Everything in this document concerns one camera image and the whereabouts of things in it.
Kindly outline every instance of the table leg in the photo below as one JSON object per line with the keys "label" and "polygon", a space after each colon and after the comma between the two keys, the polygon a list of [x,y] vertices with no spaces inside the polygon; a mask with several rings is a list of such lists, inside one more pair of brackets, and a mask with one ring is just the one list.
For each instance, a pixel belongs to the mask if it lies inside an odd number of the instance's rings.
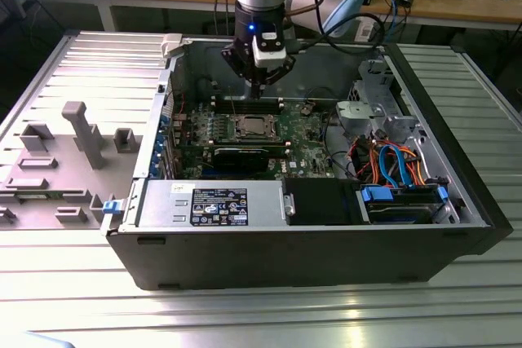
{"label": "table leg", "polygon": [[7,7],[8,11],[18,20],[24,19],[27,15],[22,7],[20,0],[2,0],[2,4]]}
{"label": "table leg", "polygon": [[108,2],[99,2],[96,4],[98,12],[100,13],[101,23],[104,26],[106,32],[116,32],[117,23]]}

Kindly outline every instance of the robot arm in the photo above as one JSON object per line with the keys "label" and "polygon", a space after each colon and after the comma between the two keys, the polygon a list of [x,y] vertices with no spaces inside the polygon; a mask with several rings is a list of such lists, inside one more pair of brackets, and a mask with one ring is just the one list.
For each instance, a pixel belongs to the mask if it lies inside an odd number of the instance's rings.
{"label": "robot arm", "polygon": [[[284,24],[300,24],[316,31],[356,13],[363,0],[325,0],[320,7],[325,23],[319,27],[313,0],[236,0],[234,41],[222,55],[234,72],[251,84],[251,98],[258,99],[266,85],[284,77],[295,59],[287,54]],[[347,25],[332,34],[342,35]]]}

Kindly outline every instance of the electronic device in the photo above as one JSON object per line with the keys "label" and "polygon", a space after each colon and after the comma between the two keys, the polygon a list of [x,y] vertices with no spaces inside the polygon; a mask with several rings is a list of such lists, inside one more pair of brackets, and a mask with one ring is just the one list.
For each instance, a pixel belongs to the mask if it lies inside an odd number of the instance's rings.
{"label": "electronic device", "polygon": [[[316,31],[328,30],[357,13],[363,1],[318,0],[319,17],[324,17],[319,26],[314,0],[236,0],[235,39],[222,55],[236,75],[248,81],[250,97],[258,99],[265,86],[294,67],[294,57],[287,51],[284,21]],[[348,27],[349,23],[340,24],[331,36],[343,35]]]}
{"label": "electronic device", "polygon": [[0,230],[101,227],[142,289],[426,281],[511,232],[522,125],[469,56],[316,45],[252,100],[230,42],[65,37],[2,124]]}

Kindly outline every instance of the wire bundle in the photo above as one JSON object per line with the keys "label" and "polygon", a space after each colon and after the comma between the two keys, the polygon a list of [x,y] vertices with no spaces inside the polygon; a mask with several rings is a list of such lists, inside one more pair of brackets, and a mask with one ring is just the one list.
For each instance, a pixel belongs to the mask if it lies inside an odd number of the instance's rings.
{"label": "wire bundle", "polygon": [[[348,55],[361,55],[361,54],[373,51],[377,46],[381,45],[384,42],[384,34],[386,31],[386,29],[384,28],[384,23],[376,15],[370,14],[368,12],[358,12],[358,13],[352,14],[352,15],[340,20],[337,24],[335,24],[334,26],[332,26],[332,28],[328,29],[328,31],[325,32],[325,30],[323,29],[323,22],[321,19],[321,13],[320,13],[320,8],[319,8],[324,1],[325,0],[314,0],[314,3],[310,6],[303,7],[298,10],[286,12],[287,17],[303,14],[305,12],[309,12],[309,11],[313,11],[313,10],[315,10],[315,12],[316,12],[317,26],[318,26],[319,32],[321,33],[321,36],[313,42],[302,45],[300,48],[301,51],[304,51],[304,50],[310,48],[311,46],[316,45],[319,42],[325,41],[330,46],[332,46],[336,51],[339,51],[339,52],[342,52],[342,53],[345,53]],[[346,24],[347,22],[354,20],[355,18],[359,18],[359,17],[370,18],[370,19],[374,20],[375,22],[377,22],[377,24],[379,26],[379,29],[377,30],[378,40],[376,42],[374,42],[370,47],[365,48],[363,50],[358,50],[358,51],[348,50],[347,48],[343,48],[343,47],[335,44],[335,42],[333,42],[332,39],[330,38],[330,34],[333,33],[335,30],[337,30],[339,27]]]}
{"label": "wire bundle", "polygon": [[[348,157],[350,159],[352,158],[356,147],[357,140],[348,152]],[[386,168],[386,156],[394,156],[396,158],[396,163],[392,166],[389,172]],[[369,167],[371,168],[371,175],[367,179],[362,180],[361,176]],[[357,171],[355,177],[365,183],[372,183],[375,185],[386,184],[386,186],[397,188],[399,185],[392,177],[393,172],[397,168],[404,185],[426,185],[426,182],[422,178],[420,157],[406,146],[401,146],[387,140],[378,140],[375,143],[369,144],[369,162]]]}

